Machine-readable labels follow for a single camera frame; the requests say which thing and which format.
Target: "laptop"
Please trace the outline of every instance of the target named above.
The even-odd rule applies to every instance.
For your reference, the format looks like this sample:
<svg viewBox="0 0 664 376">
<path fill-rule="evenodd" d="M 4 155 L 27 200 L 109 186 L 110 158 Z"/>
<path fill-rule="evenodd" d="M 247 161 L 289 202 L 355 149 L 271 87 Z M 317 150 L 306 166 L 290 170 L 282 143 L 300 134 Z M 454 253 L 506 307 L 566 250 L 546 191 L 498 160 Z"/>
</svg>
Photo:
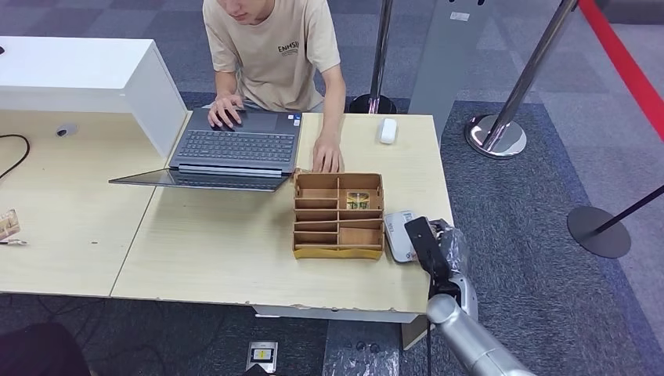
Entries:
<svg viewBox="0 0 664 376">
<path fill-rule="evenodd" d="M 301 113 L 239 111 L 241 124 L 211 128 L 193 111 L 168 168 L 113 184 L 274 192 L 295 170 Z"/>
</svg>

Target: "touchpad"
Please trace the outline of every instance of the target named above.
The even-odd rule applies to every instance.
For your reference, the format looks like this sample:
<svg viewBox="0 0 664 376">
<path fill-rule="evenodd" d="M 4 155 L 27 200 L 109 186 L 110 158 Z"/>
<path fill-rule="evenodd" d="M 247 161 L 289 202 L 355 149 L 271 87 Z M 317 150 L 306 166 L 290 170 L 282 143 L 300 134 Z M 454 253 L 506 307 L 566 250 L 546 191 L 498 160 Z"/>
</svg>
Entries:
<svg viewBox="0 0 664 376">
<path fill-rule="evenodd" d="M 236 125 L 238 132 L 271 132 L 276 129 L 277 114 L 238 111 L 242 124 Z"/>
</svg>

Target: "white computer mouse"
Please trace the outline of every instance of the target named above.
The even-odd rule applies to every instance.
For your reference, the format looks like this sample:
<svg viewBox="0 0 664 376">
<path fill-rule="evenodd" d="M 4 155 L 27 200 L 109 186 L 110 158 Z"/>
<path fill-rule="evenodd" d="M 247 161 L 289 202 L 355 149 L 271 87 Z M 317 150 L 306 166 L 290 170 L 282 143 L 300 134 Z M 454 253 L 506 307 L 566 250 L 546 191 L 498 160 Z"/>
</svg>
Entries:
<svg viewBox="0 0 664 376">
<path fill-rule="evenodd" d="M 381 143 L 392 144 L 396 140 L 396 120 L 385 118 L 378 126 L 378 139 Z"/>
</svg>

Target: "round metal base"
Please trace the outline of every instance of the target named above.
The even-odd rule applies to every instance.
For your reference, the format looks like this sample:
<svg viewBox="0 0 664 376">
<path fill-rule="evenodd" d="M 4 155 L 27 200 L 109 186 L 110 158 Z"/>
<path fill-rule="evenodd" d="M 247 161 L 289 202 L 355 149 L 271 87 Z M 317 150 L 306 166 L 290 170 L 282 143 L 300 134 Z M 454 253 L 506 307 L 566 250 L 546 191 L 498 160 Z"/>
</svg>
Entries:
<svg viewBox="0 0 664 376">
<path fill-rule="evenodd" d="M 567 228 L 574 240 L 586 251 L 608 259 L 617 259 L 630 251 L 632 239 L 625 225 L 618 222 L 602 233 L 595 230 L 613 215 L 602 209 L 583 206 L 567 215 Z"/>
<path fill-rule="evenodd" d="M 493 123 L 496 122 L 497 118 L 497 115 L 473 117 L 464 130 L 466 141 L 468 141 L 473 149 L 484 156 L 495 159 L 512 158 L 525 149 L 526 141 L 523 128 L 515 121 L 507 125 L 503 137 L 496 143 L 492 150 L 482 148 L 482 143 L 484 143 L 486 135 L 493 127 Z"/>
<path fill-rule="evenodd" d="M 348 112 L 351 114 L 368 114 L 369 113 L 369 94 L 358 96 L 348 106 Z M 396 114 L 395 104 L 387 97 L 381 96 L 378 101 L 378 114 Z"/>
</svg>

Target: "stanchion post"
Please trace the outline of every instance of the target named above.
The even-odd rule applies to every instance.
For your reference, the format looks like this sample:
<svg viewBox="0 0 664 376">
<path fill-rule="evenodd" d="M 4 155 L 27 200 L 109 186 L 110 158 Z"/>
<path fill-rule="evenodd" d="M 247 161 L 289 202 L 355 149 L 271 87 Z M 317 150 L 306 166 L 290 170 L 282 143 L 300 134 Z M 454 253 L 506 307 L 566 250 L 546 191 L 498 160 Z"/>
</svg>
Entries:
<svg viewBox="0 0 664 376">
<path fill-rule="evenodd" d="M 525 149 L 526 136 L 523 128 L 514 121 L 514 116 L 528 94 L 545 55 L 567 15 L 576 7 L 577 1 L 564 0 L 558 6 L 498 115 L 483 115 L 471 119 L 465 129 L 466 140 L 480 154 L 494 158 L 510 158 Z"/>
<path fill-rule="evenodd" d="M 349 110 L 355 114 L 395 114 L 396 106 L 387 97 L 381 95 L 383 85 L 383 72 L 385 58 L 388 54 L 388 35 L 390 31 L 390 19 L 392 18 L 392 0 L 383 0 L 381 7 L 381 22 L 378 26 L 378 40 L 376 42 L 376 53 L 373 58 L 373 74 L 371 77 L 371 89 L 369 94 L 355 98 Z"/>
<path fill-rule="evenodd" d="M 609 259 L 622 257 L 630 251 L 632 240 L 620 221 L 662 194 L 664 185 L 616 216 L 591 206 L 576 208 L 567 215 L 567 228 L 572 238 L 588 252 Z"/>
</svg>

